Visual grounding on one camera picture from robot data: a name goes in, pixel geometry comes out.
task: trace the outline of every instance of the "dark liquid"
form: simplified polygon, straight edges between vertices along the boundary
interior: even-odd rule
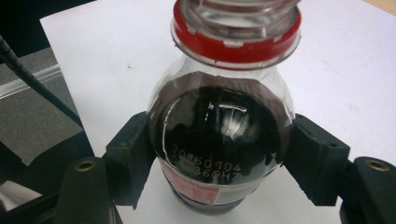
[[[202,81],[207,77],[199,77],[201,87],[187,91],[172,90],[186,84],[182,80],[163,88],[163,92],[171,93],[163,98],[160,94],[153,107],[155,113],[150,113],[150,137],[157,154],[183,175],[207,184],[244,184],[269,174],[279,155],[285,153],[284,135],[289,132],[279,130],[283,127],[280,123],[288,119],[283,105],[272,93],[270,100],[263,100],[253,97],[254,93],[229,89],[228,78],[224,78],[228,83],[223,86],[221,77],[216,77],[217,85],[206,85],[211,83],[210,78]],[[236,89],[241,89],[238,87],[244,80],[235,80]],[[254,84],[263,88],[257,81],[250,82],[251,88]],[[241,202],[206,205],[177,191],[175,194],[194,210],[211,215],[228,212]]]

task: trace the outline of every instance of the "plastic bottle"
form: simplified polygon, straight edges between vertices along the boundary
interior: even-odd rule
[[[299,42],[296,3],[175,4],[184,55],[152,95],[149,136],[171,190],[196,212],[231,211],[287,153],[294,112],[276,64]]]

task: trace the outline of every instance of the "floor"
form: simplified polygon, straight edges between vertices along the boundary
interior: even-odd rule
[[[32,73],[57,64],[51,49],[21,57],[21,61]],[[0,87],[16,79],[5,64],[0,64]],[[62,76],[43,84],[76,111]],[[47,148],[80,131],[77,124],[32,89],[0,100],[0,141],[27,165]]]

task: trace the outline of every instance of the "bottle label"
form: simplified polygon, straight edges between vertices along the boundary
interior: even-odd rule
[[[225,204],[236,202],[252,193],[263,180],[262,178],[242,186],[214,187],[187,178],[162,159],[159,159],[159,161],[163,168],[163,173],[173,188],[198,203]]]

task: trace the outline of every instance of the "bolt hole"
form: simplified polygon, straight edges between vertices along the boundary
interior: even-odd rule
[[[95,164],[96,162],[94,161],[83,161],[76,166],[76,170],[79,172],[89,171],[95,166]]]
[[[367,160],[366,164],[377,171],[389,171],[389,167],[382,161]]]

